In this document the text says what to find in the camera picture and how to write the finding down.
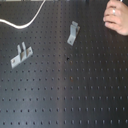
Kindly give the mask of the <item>person's bare hand with ring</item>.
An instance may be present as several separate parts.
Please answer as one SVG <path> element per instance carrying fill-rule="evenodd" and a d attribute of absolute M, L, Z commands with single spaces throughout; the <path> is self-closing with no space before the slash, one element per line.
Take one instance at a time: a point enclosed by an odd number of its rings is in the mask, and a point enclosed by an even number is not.
<path fill-rule="evenodd" d="M 103 21 L 105 26 L 118 34 L 128 35 L 128 6 L 119 0 L 107 3 Z"/>

